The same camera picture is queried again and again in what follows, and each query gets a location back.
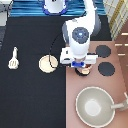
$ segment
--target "black cable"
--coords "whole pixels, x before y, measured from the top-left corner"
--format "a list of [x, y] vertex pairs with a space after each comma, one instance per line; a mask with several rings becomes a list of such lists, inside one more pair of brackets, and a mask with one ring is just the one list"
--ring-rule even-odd
[[59, 67], [53, 67], [52, 64], [51, 64], [51, 61], [50, 61], [52, 46], [54, 45], [55, 41], [57, 40], [57, 38], [58, 38], [60, 35], [62, 35], [62, 32], [60, 32], [60, 33], [55, 37], [54, 41], [53, 41], [52, 44], [51, 44], [50, 51], [49, 51], [49, 62], [50, 62], [50, 65], [51, 65], [52, 68], [62, 68], [62, 67], [66, 67], [66, 66], [67, 66], [67, 65], [61, 65], [61, 66], [59, 66]]

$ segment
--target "blue object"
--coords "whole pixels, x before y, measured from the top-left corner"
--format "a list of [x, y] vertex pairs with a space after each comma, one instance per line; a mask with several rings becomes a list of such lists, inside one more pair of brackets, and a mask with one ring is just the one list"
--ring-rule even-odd
[[[10, 16], [47, 16], [42, 11], [42, 4], [44, 5], [44, 0], [14, 0]], [[95, 0], [95, 4], [97, 13], [106, 15], [103, 0]], [[61, 12], [61, 16], [80, 16], [84, 13], [85, 6], [83, 0], [66, 0], [66, 6], [68, 10], [65, 14]]]
[[77, 63], [76, 61], [73, 61], [72, 66], [82, 68], [84, 66], [84, 62]]

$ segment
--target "round cracker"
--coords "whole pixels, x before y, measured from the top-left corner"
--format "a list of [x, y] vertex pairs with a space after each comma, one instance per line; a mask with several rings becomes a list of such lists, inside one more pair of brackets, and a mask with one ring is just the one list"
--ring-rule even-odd
[[49, 62], [49, 55], [43, 56], [39, 61], [39, 68], [46, 73], [53, 72], [56, 68], [52, 68], [52, 67], [57, 67], [58, 61], [54, 56], [50, 55], [50, 62]]
[[89, 70], [82, 70], [82, 74], [89, 74]]

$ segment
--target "bowl rim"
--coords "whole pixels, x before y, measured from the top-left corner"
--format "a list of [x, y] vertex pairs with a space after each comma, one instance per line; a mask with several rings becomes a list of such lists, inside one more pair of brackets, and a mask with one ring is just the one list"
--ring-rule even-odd
[[102, 127], [105, 127], [105, 126], [109, 125], [109, 124], [113, 121], [113, 119], [114, 119], [114, 117], [115, 117], [115, 110], [114, 110], [114, 109], [113, 109], [113, 114], [112, 114], [111, 119], [110, 119], [107, 123], [105, 123], [105, 124], [103, 124], [103, 125], [99, 125], [99, 126], [89, 124], [89, 123], [86, 122], [86, 121], [81, 117], [81, 115], [79, 114], [79, 110], [78, 110], [78, 108], [77, 108], [78, 99], [79, 99], [80, 95], [81, 95], [84, 91], [89, 90], [89, 89], [98, 89], [98, 90], [103, 91], [105, 94], [108, 95], [108, 97], [109, 97], [110, 100], [112, 101], [112, 105], [114, 105], [114, 100], [113, 100], [113, 98], [112, 98], [112, 97], [110, 96], [110, 94], [109, 94], [107, 91], [105, 91], [104, 89], [102, 89], [102, 88], [100, 88], [100, 87], [95, 87], [95, 86], [86, 87], [86, 88], [84, 88], [82, 91], [80, 91], [80, 93], [77, 95], [77, 98], [76, 98], [76, 104], [75, 104], [75, 106], [76, 106], [77, 115], [78, 115], [79, 118], [80, 118], [85, 124], [87, 124], [88, 126], [91, 126], [91, 127], [94, 127], [94, 128], [102, 128]]

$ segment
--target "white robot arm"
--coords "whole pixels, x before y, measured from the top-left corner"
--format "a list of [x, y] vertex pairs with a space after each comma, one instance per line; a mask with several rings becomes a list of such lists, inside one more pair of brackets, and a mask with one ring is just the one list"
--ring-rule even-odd
[[101, 23], [96, 13], [94, 0], [84, 0], [86, 16], [68, 20], [62, 27], [63, 38], [69, 47], [62, 48], [60, 63], [71, 64], [72, 67], [85, 67], [95, 64], [98, 55], [88, 55], [90, 37], [96, 35]]

